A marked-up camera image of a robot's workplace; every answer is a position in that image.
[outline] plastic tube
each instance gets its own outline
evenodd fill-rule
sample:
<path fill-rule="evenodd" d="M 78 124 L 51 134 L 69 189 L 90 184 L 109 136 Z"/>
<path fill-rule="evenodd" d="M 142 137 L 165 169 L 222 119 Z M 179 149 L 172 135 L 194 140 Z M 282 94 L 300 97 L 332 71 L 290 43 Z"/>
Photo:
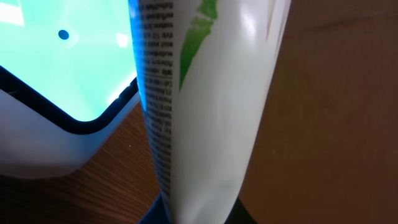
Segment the plastic tube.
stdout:
<path fill-rule="evenodd" d="M 130 0 L 150 148 L 173 223 L 224 223 L 256 139 L 290 0 Z"/>

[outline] wooden surface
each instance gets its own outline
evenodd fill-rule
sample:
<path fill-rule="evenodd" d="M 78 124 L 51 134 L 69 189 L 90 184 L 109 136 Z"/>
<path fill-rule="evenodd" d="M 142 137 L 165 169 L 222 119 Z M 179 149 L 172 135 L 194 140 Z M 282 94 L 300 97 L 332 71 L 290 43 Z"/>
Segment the wooden surface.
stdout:
<path fill-rule="evenodd" d="M 396 0 L 293 0 L 241 192 L 259 223 L 398 223 L 397 40 Z M 0 223 L 136 223 L 158 191 L 137 107 L 71 176 L 0 178 Z"/>

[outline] screen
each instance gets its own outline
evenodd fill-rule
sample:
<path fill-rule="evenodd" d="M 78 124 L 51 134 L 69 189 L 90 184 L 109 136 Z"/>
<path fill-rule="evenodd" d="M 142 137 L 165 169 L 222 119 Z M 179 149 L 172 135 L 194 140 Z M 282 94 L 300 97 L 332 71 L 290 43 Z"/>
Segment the screen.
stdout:
<path fill-rule="evenodd" d="M 0 0 L 0 65 L 78 121 L 137 76 L 127 0 Z"/>

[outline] blue dot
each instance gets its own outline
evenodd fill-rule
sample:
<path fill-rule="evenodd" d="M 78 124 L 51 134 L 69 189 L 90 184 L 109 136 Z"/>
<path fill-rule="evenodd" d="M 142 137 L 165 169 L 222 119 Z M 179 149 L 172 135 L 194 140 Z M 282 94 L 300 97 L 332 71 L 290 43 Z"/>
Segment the blue dot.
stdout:
<path fill-rule="evenodd" d="M 62 39 L 62 40 L 67 40 L 69 38 L 69 33 L 66 30 L 60 30 L 60 32 L 58 32 L 58 36 Z"/>

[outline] screen bezel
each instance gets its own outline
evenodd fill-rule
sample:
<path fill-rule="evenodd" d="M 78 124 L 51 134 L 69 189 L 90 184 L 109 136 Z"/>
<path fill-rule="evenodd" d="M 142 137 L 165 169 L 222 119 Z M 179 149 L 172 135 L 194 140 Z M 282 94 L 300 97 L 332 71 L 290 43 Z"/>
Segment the screen bezel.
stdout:
<path fill-rule="evenodd" d="M 0 90 L 25 104 L 58 127 L 72 134 L 92 134 L 105 128 L 138 92 L 137 78 L 133 79 L 108 108 L 92 121 L 78 121 L 46 99 L 29 85 L 0 65 Z"/>

